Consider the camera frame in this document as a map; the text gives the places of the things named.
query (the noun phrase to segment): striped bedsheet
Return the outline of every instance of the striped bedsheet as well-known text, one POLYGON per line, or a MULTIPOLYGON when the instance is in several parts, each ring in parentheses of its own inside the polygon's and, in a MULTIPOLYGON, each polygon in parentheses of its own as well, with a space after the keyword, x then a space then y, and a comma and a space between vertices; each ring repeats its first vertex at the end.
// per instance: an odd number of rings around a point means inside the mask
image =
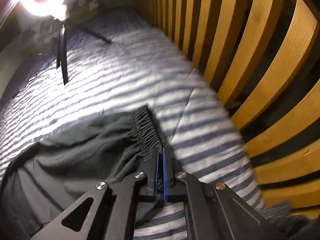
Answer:
MULTIPOLYGON (((166 36, 131 8, 117 8, 89 26, 111 45, 84 33, 68 40, 70 82, 49 67, 10 101, 1 118, 0 179, 23 149, 86 116, 148 104, 185 171, 201 181, 226 182, 247 203, 263 206, 239 132, 215 92, 166 36)), ((187 238, 182 203, 157 206, 134 238, 187 238)))

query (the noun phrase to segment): lamp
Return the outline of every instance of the lamp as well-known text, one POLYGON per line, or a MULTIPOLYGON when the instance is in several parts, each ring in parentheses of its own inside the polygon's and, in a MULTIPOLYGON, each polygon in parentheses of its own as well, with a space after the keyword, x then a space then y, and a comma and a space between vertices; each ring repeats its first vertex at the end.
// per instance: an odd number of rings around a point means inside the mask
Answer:
POLYGON ((82 25, 76 25, 68 19, 67 6, 63 5, 64 0, 46 0, 37 2, 35 0, 20 0, 21 4, 30 13, 37 16, 48 16, 52 15, 57 18, 61 25, 59 27, 59 42, 58 42, 58 53, 57 53, 57 69, 61 65, 63 83, 67 84, 69 82, 68 78, 68 64, 67 64, 67 27, 71 25, 81 29, 82 31, 98 38, 106 43, 112 43, 110 39, 103 37, 101 34, 96 33, 82 25))
POLYGON ((21 4, 30 13, 37 16, 61 15, 65 12, 62 3, 64 0, 47 0, 44 3, 37 3, 34 0, 20 0, 21 4))

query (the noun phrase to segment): tripod leg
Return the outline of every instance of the tripod leg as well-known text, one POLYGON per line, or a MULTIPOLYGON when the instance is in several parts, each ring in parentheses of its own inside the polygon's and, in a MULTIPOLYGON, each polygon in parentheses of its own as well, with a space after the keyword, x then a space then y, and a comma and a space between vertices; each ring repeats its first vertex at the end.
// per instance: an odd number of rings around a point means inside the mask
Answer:
POLYGON ((84 27, 83 25, 75 24, 75 23, 71 22, 70 19, 66 20, 66 23, 69 24, 70 26, 78 28, 81 31, 83 31, 85 33, 88 33, 88 34, 90 34, 90 35, 92 35, 92 36, 94 36, 94 37, 96 37, 98 39, 101 39, 101 40, 105 41, 106 43, 112 43, 112 40, 102 36, 100 33, 96 33, 94 31, 90 30, 89 28, 84 27))
POLYGON ((60 67, 60 30, 59 30, 59 37, 58 37, 58 52, 57 52, 57 69, 60 67))
POLYGON ((68 78, 68 64, 67 64, 67 29, 62 25, 59 34, 59 58, 61 60, 61 69, 63 83, 66 85, 69 82, 68 78))

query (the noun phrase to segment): wooden headboard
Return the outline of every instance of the wooden headboard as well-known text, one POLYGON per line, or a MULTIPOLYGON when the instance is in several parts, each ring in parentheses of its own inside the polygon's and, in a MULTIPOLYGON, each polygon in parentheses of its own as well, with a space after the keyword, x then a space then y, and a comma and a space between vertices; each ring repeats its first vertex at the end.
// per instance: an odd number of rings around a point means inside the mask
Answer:
POLYGON ((216 91, 267 206, 320 213, 320 39, 312 0, 135 0, 216 91))

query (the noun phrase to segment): wooden slat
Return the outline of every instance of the wooden slat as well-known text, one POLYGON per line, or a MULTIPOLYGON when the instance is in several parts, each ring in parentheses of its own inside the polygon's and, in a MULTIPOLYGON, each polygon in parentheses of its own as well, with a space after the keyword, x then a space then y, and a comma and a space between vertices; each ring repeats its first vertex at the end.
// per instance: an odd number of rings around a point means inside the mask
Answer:
POLYGON ((320 179, 297 186, 264 190, 262 197, 268 207, 283 200, 290 200, 293 209, 316 206, 320 204, 320 179))
POLYGON ((218 90, 228 71, 248 0, 222 0, 217 30, 211 47, 204 80, 218 90))
POLYGON ((316 220, 320 215, 320 206, 303 208, 303 209, 294 209, 290 212, 291 216, 305 215, 310 220, 316 220))
POLYGON ((300 69, 318 34, 318 24, 303 0, 297 0, 289 30, 267 72, 231 120, 241 129, 264 111, 300 69))
POLYGON ((284 158, 254 168, 257 182, 269 184, 320 170, 320 139, 284 158))
POLYGON ((158 26, 158 24, 157 24, 157 0, 152 0, 152 8, 153 8, 154 26, 158 26))
POLYGON ((146 14, 146 20, 147 22, 152 22, 152 8, 151 8, 151 0, 144 0, 145 3, 145 14, 146 14))
MULTIPOLYGON (((211 0, 207 28, 205 30, 204 40, 202 42, 200 52, 196 51, 198 49, 198 48, 196 48, 196 40, 194 42, 194 44, 195 44, 194 54, 198 54, 195 57, 200 57, 200 58, 199 58, 199 60, 197 58, 195 58, 195 60, 193 60, 193 62, 197 63, 196 66, 200 68, 200 71, 202 73, 204 72, 204 70, 207 66, 207 62, 209 59, 213 39, 214 39, 216 30, 217 30, 221 4, 222 4, 222 0, 211 0)), ((196 38, 200 39, 202 41, 201 36, 197 35, 196 38)))
POLYGON ((162 0, 157 0, 157 16, 158 16, 158 28, 162 28, 162 5, 161 5, 162 0))
POLYGON ((183 47, 182 47, 182 52, 186 56, 188 55, 188 50, 189 50, 193 3, 194 3, 194 0, 187 0, 186 23, 184 28, 183 47))
POLYGON ((168 36, 174 40, 176 0, 168 0, 168 36))
POLYGON ((196 44, 195 44, 195 50, 193 52, 193 57, 192 57, 192 62, 195 66, 198 66, 200 61, 202 46, 204 43, 204 36, 207 30, 207 24, 209 19, 210 6, 211 6, 211 0, 201 1, 196 44))
POLYGON ((320 80, 284 117, 247 143, 250 157, 266 152, 297 135, 320 118, 320 80))
POLYGON ((236 55, 218 92, 229 108, 246 85, 274 32, 283 0, 253 0, 250 15, 236 55))
POLYGON ((174 33, 174 43, 177 45, 179 45, 179 41, 180 41, 181 7, 182 7, 182 0, 177 0, 177 2, 176 2, 176 26, 175 26, 175 33, 174 33))
POLYGON ((165 33, 168 33, 166 0, 162 0, 162 30, 165 33))
POLYGON ((202 0, 193 0, 191 32, 190 32, 189 48, 188 48, 188 55, 187 55, 187 57, 189 59, 192 59, 193 52, 195 50, 198 23, 199 23, 199 17, 200 17, 201 2, 202 2, 202 0))
POLYGON ((152 25, 154 25, 154 11, 153 11, 153 0, 148 0, 149 3, 149 11, 150 11, 150 15, 149 15, 149 21, 152 25))

